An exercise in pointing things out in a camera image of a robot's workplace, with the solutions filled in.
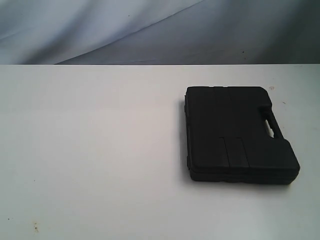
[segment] stain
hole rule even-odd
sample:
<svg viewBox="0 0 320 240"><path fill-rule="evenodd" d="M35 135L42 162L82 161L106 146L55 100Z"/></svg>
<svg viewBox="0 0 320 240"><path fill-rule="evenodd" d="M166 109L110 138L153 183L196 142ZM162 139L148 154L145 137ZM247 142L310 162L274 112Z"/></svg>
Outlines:
<svg viewBox="0 0 320 240"><path fill-rule="evenodd" d="M34 232L38 233L39 229L38 229L38 224L36 222L33 223L33 227L34 227Z"/></svg>

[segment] black plastic case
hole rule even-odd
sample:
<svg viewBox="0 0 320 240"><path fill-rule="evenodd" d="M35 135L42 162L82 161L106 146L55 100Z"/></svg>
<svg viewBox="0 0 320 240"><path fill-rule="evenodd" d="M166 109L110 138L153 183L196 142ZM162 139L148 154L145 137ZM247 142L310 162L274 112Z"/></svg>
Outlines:
<svg viewBox="0 0 320 240"><path fill-rule="evenodd" d="M290 184L297 177L300 165L262 87L188 87L184 110L193 180Z"/></svg>

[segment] white table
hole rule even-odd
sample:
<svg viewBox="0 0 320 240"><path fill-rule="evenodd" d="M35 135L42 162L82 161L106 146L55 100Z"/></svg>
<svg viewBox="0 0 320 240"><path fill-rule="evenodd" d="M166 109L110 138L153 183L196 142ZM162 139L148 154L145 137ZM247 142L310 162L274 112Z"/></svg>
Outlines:
<svg viewBox="0 0 320 240"><path fill-rule="evenodd" d="M320 65L0 66L1 240L316 240ZM188 86L262 86L290 186L193 182Z"/></svg>

